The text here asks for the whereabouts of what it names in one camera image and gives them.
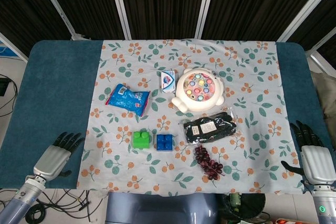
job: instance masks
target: floor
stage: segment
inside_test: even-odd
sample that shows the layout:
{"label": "floor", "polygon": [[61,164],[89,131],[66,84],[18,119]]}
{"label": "floor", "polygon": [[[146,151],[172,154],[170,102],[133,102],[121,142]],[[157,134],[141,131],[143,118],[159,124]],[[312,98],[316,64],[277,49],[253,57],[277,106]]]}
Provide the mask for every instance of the floor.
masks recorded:
{"label": "floor", "polygon": [[[22,76],[25,70],[26,64],[19,60],[13,59],[4,59],[0,58],[0,73],[9,76],[12,78],[18,85],[21,83]],[[309,67],[314,71],[318,71],[319,68],[316,64],[309,60]],[[14,91],[12,90],[12,86],[10,86],[7,90],[5,97],[0,97],[0,104],[5,103],[10,99]],[[0,146],[2,144],[5,132],[8,127],[8,123],[10,120],[10,115],[0,118]],[[56,201],[63,195],[64,191],[62,189],[55,190],[54,189],[46,189],[46,194],[49,197],[54,195],[53,200]],[[81,191],[72,190],[71,193],[73,195],[79,196]],[[7,201],[12,198],[14,192],[1,192],[0,191],[0,200]],[[104,223],[105,215],[106,215],[106,206],[107,206],[107,197],[105,192],[101,191],[91,191],[90,192],[90,211],[96,208],[100,199],[103,198],[103,201],[97,211],[91,215],[91,222],[88,221],[88,218],[84,219],[72,219],[68,217],[66,214],[62,212],[55,211],[53,209],[47,209],[46,218],[42,223]],[[40,200],[47,202],[47,199],[44,195],[39,197]],[[69,196],[64,197],[60,203],[62,205],[68,204],[72,202],[73,199]],[[295,219],[301,221],[308,221],[318,223],[318,218],[314,209],[313,200],[310,194],[304,195],[275,195],[275,194],[266,194],[266,206],[264,208],[265,212],[268,212],[271,215],[272,220],[276,220],[277,218],[287,218],[287,219]],[[87,215],[86,210],[82,210],[81,212],[73,213],[74,216],[83,217]],[[26,221],[23,219],[20,224],[24,224]]]}

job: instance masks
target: blue toy block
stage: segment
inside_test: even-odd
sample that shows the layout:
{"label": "blue toy block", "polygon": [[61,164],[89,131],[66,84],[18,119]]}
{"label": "blue toy block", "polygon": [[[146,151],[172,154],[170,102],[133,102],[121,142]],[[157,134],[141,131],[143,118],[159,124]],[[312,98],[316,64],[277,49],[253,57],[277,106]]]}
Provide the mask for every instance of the blue toy block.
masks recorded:
{"label": "blue toy block", "polygon": [[172,151],[173,150],[173,135],[162,135],[156,136],[156,150],[157,151]]}

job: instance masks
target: small white box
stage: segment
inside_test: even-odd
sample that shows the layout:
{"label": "small white box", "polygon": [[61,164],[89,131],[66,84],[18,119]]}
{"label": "small white box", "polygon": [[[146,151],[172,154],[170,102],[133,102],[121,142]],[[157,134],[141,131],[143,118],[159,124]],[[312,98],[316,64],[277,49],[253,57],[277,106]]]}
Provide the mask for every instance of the small white box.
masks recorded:
{"label": "small white box", "polygon": [[164,93],[174,93],[175,86],[175,72],[171,70],[161,72],[161,90]]}

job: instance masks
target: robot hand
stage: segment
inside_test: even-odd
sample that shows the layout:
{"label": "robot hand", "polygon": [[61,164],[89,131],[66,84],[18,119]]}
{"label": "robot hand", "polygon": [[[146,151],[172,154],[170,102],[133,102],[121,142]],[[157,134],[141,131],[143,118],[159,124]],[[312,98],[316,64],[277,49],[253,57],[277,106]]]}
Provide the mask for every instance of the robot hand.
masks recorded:
{"label": "robot hand", "polygon": [[306,124],[297,121],[299,127],[290,124],[299,145],[302,158],[302,168],[292,167],[285,161],[282,165],[290,172],[305,175],[308,182],[313,185],[330,185],[336,180],[330,152]]}
{"label": "robot hand", "polygon": [[313,130],[297,121],[299,127],[290,124],[299,145],[303,168],[292,167],[285,161],[282,165],[290,172],[304,175],[314,185],[313,196],[315,210],[320,224],[336,223],[336,192],[331,184],[336,180],[336,173],[330,152]]}
{"label": "robot hand", "polygon": [[63,132],[58,136],[53,145],[49,146],[42,157],[34,166],[35,176],[27,176],[26,182],[22,185],[6,208],[0,212],[0,224],[17,224],[33,205],[38,196],[45,189],[45,182],[53,180],[57,176],[66,177],[71,171],[62,172],[71,154],[78,145],[84,141],[81,134],[67,135]]}
{"label": "robot hand", "polygon": [[62,169],[78,145],[84,141],[84,137],[78,139],[80,135],[80,133],[67,135],[67,132],[60,134],[34,166],[34,174],[46,181],[53,180],[57,176],[69,176],[71,171],[62,172]]}

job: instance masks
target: green toy block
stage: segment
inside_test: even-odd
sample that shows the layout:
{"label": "green toy block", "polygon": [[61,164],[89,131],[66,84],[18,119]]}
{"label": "green toy block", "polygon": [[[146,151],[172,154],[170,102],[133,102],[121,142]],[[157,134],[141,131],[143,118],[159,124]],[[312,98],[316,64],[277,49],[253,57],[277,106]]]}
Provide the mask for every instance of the green toy block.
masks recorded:
{"label": "green toy block", "polygon": [[133,148],[149,148],[149,133],[148,132],[134,132]]}

